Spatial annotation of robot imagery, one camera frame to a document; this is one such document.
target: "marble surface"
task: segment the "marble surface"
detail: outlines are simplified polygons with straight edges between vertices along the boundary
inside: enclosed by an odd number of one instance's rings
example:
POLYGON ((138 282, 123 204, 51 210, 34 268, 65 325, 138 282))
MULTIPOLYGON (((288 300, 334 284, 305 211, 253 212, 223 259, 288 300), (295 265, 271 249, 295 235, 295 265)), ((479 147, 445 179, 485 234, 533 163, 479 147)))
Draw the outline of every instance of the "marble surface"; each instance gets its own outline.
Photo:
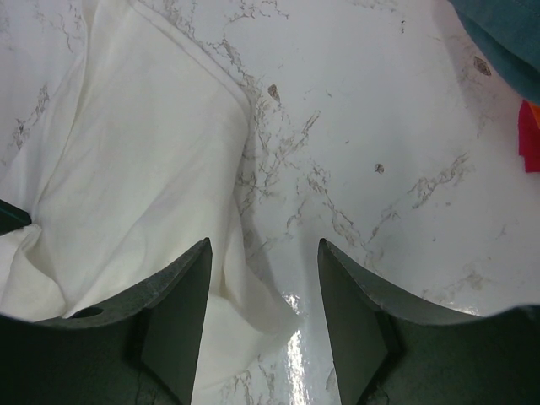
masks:
MULTIPOLYGON (((193 403, 340 403, 316 269, 322 237, 459 311, 540 302, 540 177, 525 174, 517 155, 520 99, 448 3, 143 3, 249 95, 235 190, 246 254, 303 320, 281 350, 193 403)), ((77 55, 80 33, 76 0, 0 1, 0 176, 77 55), (27 49, 36 35, 63 46, 27 49), (18 71, 29 57, 35 71, 18 71), (20 86, 34 96, 17 96, 20 86)))

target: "dark gray fabric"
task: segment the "dark gray fabric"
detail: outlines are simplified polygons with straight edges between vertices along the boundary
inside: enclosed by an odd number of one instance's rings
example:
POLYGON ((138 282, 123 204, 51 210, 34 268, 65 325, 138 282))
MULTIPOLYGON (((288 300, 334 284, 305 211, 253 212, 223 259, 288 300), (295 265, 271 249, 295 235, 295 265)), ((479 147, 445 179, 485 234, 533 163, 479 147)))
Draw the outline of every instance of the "dark gray fabric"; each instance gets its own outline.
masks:
POLYGON ((450 0, 494 69, 540 105, 540 0, 450 0))

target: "dark speck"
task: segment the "dark speck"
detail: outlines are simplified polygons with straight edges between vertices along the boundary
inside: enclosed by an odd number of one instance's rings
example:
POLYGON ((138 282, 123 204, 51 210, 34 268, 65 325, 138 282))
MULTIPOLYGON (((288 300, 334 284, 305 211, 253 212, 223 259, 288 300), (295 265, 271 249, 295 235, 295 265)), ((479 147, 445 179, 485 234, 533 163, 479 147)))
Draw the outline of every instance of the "dark speck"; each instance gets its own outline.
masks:
POLYGON ((270 97, 272 97, 274 100, 276 100, 278 103, 281 102, 281 100, 279 99, 279 92, 278 92, 278 86, 276 86, 275 84, 272 84, 269 88, 268 88, 268 94, 270 95, 270 97))
POLYGON ((489 69, 488 64, 479 57, 474 57, 474 68, 484 76, 491 76, 491 69, 489 69))

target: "white cloth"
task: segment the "white cloth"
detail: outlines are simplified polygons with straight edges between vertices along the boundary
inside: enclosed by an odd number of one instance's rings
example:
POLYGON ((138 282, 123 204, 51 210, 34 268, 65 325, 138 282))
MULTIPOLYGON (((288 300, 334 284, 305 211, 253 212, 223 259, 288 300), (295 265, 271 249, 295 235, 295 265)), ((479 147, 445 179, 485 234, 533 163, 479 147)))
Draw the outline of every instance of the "white cloth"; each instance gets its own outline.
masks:
POLYGON ((158 272, 209 237, 212 280, 197 369, 242 371, 284 313, 246 267, 232 197, 249 104, 158 14, 84 0, 86 43, 0 183, 35 224, 0 237, 0 311, 38 321, 158 272))

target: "black plastic part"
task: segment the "black plastic part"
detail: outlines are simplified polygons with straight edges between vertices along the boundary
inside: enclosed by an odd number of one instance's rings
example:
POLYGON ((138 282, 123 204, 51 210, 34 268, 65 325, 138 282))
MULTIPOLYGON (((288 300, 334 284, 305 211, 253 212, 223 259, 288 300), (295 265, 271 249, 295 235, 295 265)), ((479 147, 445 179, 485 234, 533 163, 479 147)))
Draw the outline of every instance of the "black plastic part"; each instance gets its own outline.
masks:
POLYGON ((343 405, 540 403, 540 307, 487 318, 450 310, 325 240, 319 274, 343 405))
POLYGON ((207 240, 69 319, 0 316, 1 403, 191 403, 212 252, 207 240))
POLYGON ((30 224, 32 224, 32 219, 26 211, 0 200, 0 235, 30 224))

